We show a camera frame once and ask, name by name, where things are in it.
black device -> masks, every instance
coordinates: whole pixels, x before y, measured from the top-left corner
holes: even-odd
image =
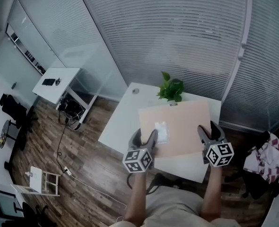
[[[55,82],[55,79],[45,79],[42,85],[52,86]]]

human forearm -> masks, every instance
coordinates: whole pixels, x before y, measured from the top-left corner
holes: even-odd
[[[211,167],[209,182],[201,208],[201,217],[209,222],[220,218],[221,176],[221,167]]]
[[[146,173],[136,173],[125,221],[139,227],[146,218]]]

beige shirt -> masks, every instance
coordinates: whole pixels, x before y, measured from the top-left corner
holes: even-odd
[[[233,219],[219,218],[212,222],[199,217],[202,198],[195,193],[170,187],[159,187],[147,195],[146,215],[143,227],[240,227]],[[135,227],[121,221],[111,227]]]

cloth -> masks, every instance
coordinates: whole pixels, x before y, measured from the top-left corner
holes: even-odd
[[[259,150],[253,148],[245,160],[244,170],[261,175],[268,183],[279,178],[279,139],[276,135],[271,133]]]
[[[147,196],[146,215],[143,227],[240,227],[233,219],[219,218],[211,223],[198,215],[202,198],[195,193],[161,186]],[[121,221],[111,227],[135,227]]]

checkered fabric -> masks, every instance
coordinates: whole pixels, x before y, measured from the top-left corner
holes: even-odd
[[[266,161],[268,159],[265,159],[262,156],[263,151],[267,147],[274,147],[279,151],[279,139],[274,134],[270,134],[270,138],[267,142],[264,143],[264,145],[259,149],[256,150],[256,148],[253,148],[253,151],[251,154],[255,154],[254,160],[258,163],[258,171],[253,171],[251,169],[247,169],[244,167],[245,171],[252,172],[259,174],[265,179],[268,183],[273,183],[275,180],[279,177],[279,165],[274,168],[269,168],[266,164]]]

